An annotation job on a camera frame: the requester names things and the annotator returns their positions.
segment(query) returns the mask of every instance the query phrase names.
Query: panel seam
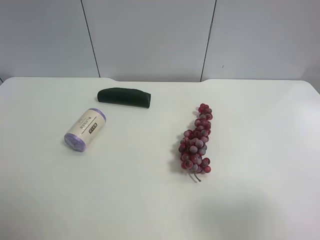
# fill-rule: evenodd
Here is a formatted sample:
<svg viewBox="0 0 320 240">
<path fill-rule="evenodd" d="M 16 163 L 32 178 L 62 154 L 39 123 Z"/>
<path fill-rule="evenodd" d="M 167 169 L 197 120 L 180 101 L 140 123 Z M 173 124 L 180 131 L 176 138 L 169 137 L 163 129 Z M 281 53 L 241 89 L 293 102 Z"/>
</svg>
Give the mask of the panel seam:
<svg viewBox="0 0 320 240">
<path fill-rule="evenodd" d="M 215 12 L 216 12 L 217 1 L 218 1 L 218 0 L 215 0 L 215 2 L 214 2 L 214 8 L 213 8 L 213 13 L 212 13 L 212 19 L 211 19 L 209 34 L 208 34 L 208 41 L 207 41 L 207 43 L 206 43 L 206 48 L 205 48 L 205 54 L 204 54 L 204 60 L 203 60 L 203 65 L 202 65 L 200 82 L 202 82 L 202 77 L 203 77 L 204 70 L 205 70 L 206 58 L 207 58 L 208 47 L 209 47 L 209 43 L 210 43 L 211 30 L 212 30 L 212 26 L 213 26 L 213 22 L 214 22 L 214 17 L 215 17 Z"/>
<path fill-rule="evenodd" d="M 85 11 L 83 0 L 80 0 L 80 2 L 81 2 L 82 11 L 83 11 L 84 19 L 85 19 L 86 29 L 88 30 L 88 34 L 89 34 L 89 38 L 90 38 L 90 43 L 91 43 L 91 48 L 92 48 L 92 52 L 93 52 L 93 56 L 94 56 L 96 69 L 98 71 L 99 78 L 101 78 L 99 67 L 98 67 L 98 62 L 97 62 L 97 58 L 96 58 L 95 48 L 94 48 L 94 44 L 92 43 L 92 38 L 91 38 L 90 30 L 89 30 L 89 25 L 88 25 L 88 20 L 87 20 L 87 16 L 86 16 L 86 11 Z"/>
</svg>

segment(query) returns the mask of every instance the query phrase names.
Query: white wall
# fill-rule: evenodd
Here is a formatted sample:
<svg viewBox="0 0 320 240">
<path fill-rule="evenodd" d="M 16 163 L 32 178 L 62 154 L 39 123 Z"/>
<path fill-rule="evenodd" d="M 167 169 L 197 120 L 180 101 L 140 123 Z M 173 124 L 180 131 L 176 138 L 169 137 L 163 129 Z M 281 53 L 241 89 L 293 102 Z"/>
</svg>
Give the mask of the white wall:
<svg viewBox="0 0 320 240">
<path fill-rule="evenodd" d="M 2 0 L 0 77 L 98 77 L 80 0 Z"/>
<path fill-rule="evenodd" d="M 199 82 L 214 0 L 84 0 L 101 77 Z"/>
<path fill-rule="evenodd" d="M 203 80 L 320 79 L 319 12 L 319 0 L 218 0 Z"/>
</svg>

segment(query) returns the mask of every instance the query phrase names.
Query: label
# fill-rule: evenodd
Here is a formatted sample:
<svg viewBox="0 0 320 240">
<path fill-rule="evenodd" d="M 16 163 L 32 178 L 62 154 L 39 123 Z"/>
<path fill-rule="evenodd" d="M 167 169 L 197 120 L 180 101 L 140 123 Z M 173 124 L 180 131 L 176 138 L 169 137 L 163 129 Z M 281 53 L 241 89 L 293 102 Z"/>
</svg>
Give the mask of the label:
<svg viewBox="0 0 320 240">
<path fill-rule="evenodd" d="M 88 145 L 105 124 L 105 119 L 100 113 L 89 109 L 70 128 L 68 133 L 78 136 L 85 145 Z"/>
</svg>

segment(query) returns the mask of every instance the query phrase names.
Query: grape stem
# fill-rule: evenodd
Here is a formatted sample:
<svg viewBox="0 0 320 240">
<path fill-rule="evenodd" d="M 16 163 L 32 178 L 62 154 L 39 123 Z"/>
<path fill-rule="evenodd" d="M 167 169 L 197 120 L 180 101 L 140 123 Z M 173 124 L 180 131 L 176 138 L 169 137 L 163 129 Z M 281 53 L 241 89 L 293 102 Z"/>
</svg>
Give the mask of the grape stem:
<svg viewBox="0 0 320 240">
<path fill-rule="evenodd" d="M 195 178 L 201 183 L 201 180 L 197 177 L 196 173 L 194 172 L 193 174 L 194 174 Z"/>
</svg>

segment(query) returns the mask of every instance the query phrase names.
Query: grape bunch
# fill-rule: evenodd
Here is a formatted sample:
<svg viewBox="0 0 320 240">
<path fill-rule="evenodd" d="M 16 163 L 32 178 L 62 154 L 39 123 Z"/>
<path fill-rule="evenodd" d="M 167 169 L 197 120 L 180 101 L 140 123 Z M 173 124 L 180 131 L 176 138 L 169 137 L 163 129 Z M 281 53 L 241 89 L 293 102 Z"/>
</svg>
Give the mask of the grape bunch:
<svg viewBox="0 0 320 240">
<path fill-rule="evenodd" d="M 184 138 L 180 141 L 179 152 L 183 169 L 189 169 L 195 178 L 201 182 L 196 174 L 208 174 L 211 172 L 210 159 L 203 156 L 207 151 L 207 143 L 211 133 L 211 122 L 214 117 L 212 109 L 202 103 L 198 109 L 200 115 L 194 121 L 195 129 L 183 133 Z"/>
</svg>

